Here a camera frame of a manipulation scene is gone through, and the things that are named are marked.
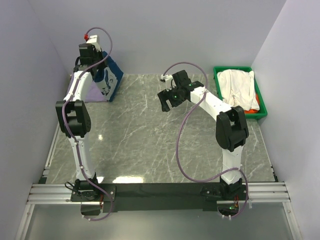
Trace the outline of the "blue t shirt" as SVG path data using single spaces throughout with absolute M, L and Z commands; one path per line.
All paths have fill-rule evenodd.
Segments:
M 112 102 L 124 73 L 110 56 L 107 57 L 106 62 L 107 66 L 104 69 L 99 69 L 97 71 L 93 81 L 95 82 L 102 99 L 107 102 Z

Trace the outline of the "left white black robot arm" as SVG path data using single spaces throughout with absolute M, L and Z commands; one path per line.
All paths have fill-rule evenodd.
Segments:
M 55 110 L 59 127 L 68 138 L 76 166 L 76 180 L 70 184 L 72 200 L 97 201 L 104 199 L 89 148 L 91 118 L 85 99 L 98 71 L 107 66 L 106 57 L 98 43 L 79 45 L 79 57 L 71 75 L 71 86 L 63 100 L 57 101 Z

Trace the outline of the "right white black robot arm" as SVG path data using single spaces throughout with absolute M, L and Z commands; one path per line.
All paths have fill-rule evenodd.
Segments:
M 160 80 L 165 83 L 165 89 L 157 94 L 163 112 L 189 101 L 215 120 L 215 138 L 222 149 L 222 173 L 217 176 L 219 182 L 204 194 L 216 200 L 233 199 L 245 190 L 241 157 L 249 130 L 243 108 L 223 102 L 199 81 L 191 81 L 185 70 L 162 75 Z

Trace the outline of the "folded lavender t shirt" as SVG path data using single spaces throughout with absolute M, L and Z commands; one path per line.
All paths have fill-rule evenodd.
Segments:
M 89 72 L 75 72 L 64 100 L 84 101 L 85 103 L 111 102 L 114 93 L 113 83 L 114 79 L 111 78 L 110 81 L 106 72 L 94 78 Z

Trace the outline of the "white t shirt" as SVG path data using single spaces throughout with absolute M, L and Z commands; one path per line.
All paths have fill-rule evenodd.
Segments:
M 245 111 L 259 111 L 260 106 L 255 90 L 255 73 L 237 69 L 227 69 L 217 73 L 222 100 L 233 106 L 241 106 Z

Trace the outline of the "orange garment in bin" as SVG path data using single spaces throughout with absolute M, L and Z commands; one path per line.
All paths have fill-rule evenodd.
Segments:
M 260 100 L 257 93 L 255 93 L 255 99 L 251 102 L 246 102 L 244 107 L 245 114 L 257 114 L 260 110 Z

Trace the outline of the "green plastic bin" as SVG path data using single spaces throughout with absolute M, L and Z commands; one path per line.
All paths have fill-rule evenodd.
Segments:
M 214 81 L 215 81 L 218 97 L 221 100 L 223 100 L 223 98 L 222 98 L 222 95 L 221 95 L 221 90 L 220 90 L 220 86 L 219 86 L 218 76 L 217 75 L 218 75 L 219 72 L 222 72 L 224 70 L 229 70 L 229 69 L 231 69 L 231 70 L 242 70 L 242 71 L 245 71 L 245 72 L 253 71 L 253 69 L 251 67 L 249 67 L 249 66 L 215 66 L 213 68 Z M 260 110 L 259 110 L 258 113 L 245 114 L 245 116 L 248 119 L 259 120 L 259 119 L 262 119 L 262 118 L 266 117 L 268 115 L 268 112 L 267 112 L 267 108 L 265 106 L 261 91 L 259 89 L 258 83 L 256 81 L 255 74 L 254 74 L 254 87 L 255 87 L 255 92 L 258 94 L 258 97 L 259 97 Z

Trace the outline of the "black base beam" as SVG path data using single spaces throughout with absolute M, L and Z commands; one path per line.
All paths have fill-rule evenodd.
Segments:
M 234 198 L 215 199 L 206 196 L 205 190 L 212 189 L 217 182 L 207 183 L 102 183 L 103 200 L 70 200 L 73 203 L 103 203 L 103 211 L 112 208 L 118 211 L 154 211 L 154 210 L 203 210 L 216 212 L 219 201 L 244 201 L 247 189 Z

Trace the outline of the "aluminium rail frame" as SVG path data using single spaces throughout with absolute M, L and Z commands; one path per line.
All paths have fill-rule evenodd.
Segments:
M 155 163 L 158 154 L 149 159 L 139 158 L 133 161 L 136 174 L 122 176 L 111 168 L 102 169 L 103 159 L 108 157 L 105 143 L 111 132 L 100 124 L 94 124 L 89 134 L 92 159 L 96 166 L 98 183 L 106 190 L 104 198 L 107 204 L 113 204 L 117 211 L 169 211 L 203 210 L 217 212 L 221 205 L 230 205 L 234 200 L 246 203 L 248 207 L 257 204 L 279 204 L 278 212 L 267 219 L 261 215 L 262 224 L 256 220 L 249 224 L 250 231 L 266 230 L 279 233 L 284 230 L 292 240 L 300 240 L 302 235 L 292 210 L 291 199 L 284 182 L 275 175 L 270 162 L 261 129 L 256 120 L 248 120 L 249 138 L 241 161 L 262 169 L 262 173 L 251 173 L 248 182 L 243 182 L 240 192 L 233 194 L 230 188 L 219 181 L 196 183 L 185 182 L 171 169 L 159 170 Z

